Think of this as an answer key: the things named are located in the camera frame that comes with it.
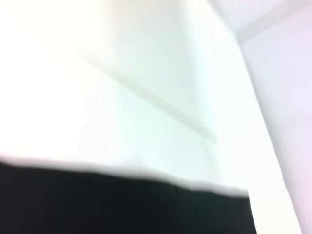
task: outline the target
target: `black object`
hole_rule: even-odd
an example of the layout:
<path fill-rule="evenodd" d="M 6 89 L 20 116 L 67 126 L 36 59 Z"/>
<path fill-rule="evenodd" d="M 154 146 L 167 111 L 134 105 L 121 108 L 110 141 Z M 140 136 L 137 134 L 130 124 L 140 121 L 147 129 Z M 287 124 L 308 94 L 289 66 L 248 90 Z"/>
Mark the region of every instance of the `black object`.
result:
<path fill-rule="evenodd" d="M 255 234 L 248 198 L 0 163 L 0 234 Z"/>

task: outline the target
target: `ceiling molding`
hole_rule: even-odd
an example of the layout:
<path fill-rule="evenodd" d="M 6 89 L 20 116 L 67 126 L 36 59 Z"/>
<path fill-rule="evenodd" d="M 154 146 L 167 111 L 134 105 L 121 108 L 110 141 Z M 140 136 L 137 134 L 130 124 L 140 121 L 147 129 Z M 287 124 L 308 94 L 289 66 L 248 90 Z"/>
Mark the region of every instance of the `ceiling molding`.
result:
<path fill-rule="evenodd" d="M 249 41 L 261 32 L 283 21 L 310 3 L 312 3 L 312 0 L 289 0 L 288 2 L 269 11 L 259 19 L 236 32 L 239 43 L 243 44 Z"/>

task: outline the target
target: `black fabric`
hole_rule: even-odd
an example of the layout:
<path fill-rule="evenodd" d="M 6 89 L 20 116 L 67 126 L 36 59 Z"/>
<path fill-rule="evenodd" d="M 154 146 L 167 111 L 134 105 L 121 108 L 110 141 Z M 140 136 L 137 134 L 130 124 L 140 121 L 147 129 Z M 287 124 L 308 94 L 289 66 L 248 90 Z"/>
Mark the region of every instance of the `black fabric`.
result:
<path fill-rule="evenodd" d="M 255 234 L 249 199 L 0 163 L 0 234 Z"/>

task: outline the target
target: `white surface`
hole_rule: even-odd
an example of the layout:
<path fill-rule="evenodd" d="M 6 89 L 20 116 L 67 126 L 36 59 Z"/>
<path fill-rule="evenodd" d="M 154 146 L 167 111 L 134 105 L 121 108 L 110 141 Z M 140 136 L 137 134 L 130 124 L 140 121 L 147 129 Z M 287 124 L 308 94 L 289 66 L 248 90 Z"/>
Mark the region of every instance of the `white surface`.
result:
<path fill-rule="evenodd" d="M 249 191 L 249 198 L 258 234 L 302 233 L 284 186 Z"/>
<path fill-rule="evenodd" d="M 242 29 L 287 0 L 214 0 L 234 30 Z"/>
<path fill-rule="evenodd" d="M 242 45 L 303 233 L 311 227 L 312 5 Z"/>
<path fill-rule="evenodd" d="M 167 21 L 177 14 L 173 22 L 183 25 L 177 27 L 181 31 L 157 18 L 153 7 L 161 3 L 168 10 L 163 15 Z M 194 183 L 244 189 L 270 188 L 281 182 L 239 47 L 205 1 L 143 4 L 140 14 L 133 10 L 124 15 L 121 11 L 125 18 L 117 20 L 117 36 L 130 34 L 138 41 L 135 45 L 142 45 L 136 54 L 133 44 L 122 42 L 136 60 L 121 53 L 118 43 L 107 46 L 117 37 L 109 31 L 114 29 L 116 18 L 100 21 L 86 1 L 59 4 L 36 0 L 2 3 L 3 159 L 45 162 L 45 166 L 57 162 L 54 165 L 62 168 L 80 163 L 85 166 L 79 169 L 96 165 L 138 174 L 158 172 Z M 140 26 L 147 28 L 145 10 L 148 16 L 155 14 L 147 22 L 158 32 L 146 29 L 146 38 L 139 33 Z M 170 36 L 161 34 L 162 28 Z M 156 53 L 152 39 L 164 55 Z M 183 46 L 177 41 L 186 41 L 186 52 L 180 50 Z M 198 117 L 217 135 L 218 145 L 207 142 L 111 77 L 75 60 L 75 52 L 81 48 L 100 50 L 103 62 L 155 88 L 155 93 Z M 140 54 L 146 51 L 141 59 Z M 176 91 L 180 85 L 185 92 Z"/>

